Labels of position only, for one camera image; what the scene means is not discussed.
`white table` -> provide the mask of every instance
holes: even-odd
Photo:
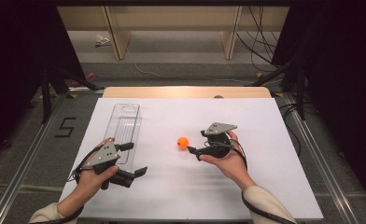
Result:
[[[298,220],[322,219],[275,100],[99,99],[75,168],[105,136],[115,104],[139,104],[142,116],[134,169],[148,167],[129,189],[110,185],[85,206],[80,217],[102,220],[242,221],[250,214],[240,189],[214,166],[177,148],[179,136],[202,147],[200,131],[213,122],[236,124],[248,171]],[[62,198],[76,183],[66,183]]]

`clear plastic box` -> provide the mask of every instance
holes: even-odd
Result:
[[[119,145],[134,143],[134,148],[131,150],[119,151],[118,153],[120,158],[116,164],[124,171],[131,172],[133,169],[134,153],[141,122],[140,105],[117,104],[114,106],[105,138],[114,137],[114,144]]]

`wooden edge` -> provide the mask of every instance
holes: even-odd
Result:
[[[103,98],[271,98],[265,87],[108,87]]]

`ping pong ball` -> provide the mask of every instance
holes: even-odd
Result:
[[[189,139],[187,139],[187,137],[179,137],[179,139],[177,139],[177,145],[181,149],[184,149],[189,145]]]

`wrist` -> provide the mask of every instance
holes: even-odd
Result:
[[[71,217],[78,211],[88,200],[78,195],[74,190],[65,199],[57,204],[58,213],[63,217]]]
[[[249,174],[241,175],[233,180],[241,190],[245,190],[250,186],[255,186],[256,182],[250,177]]]

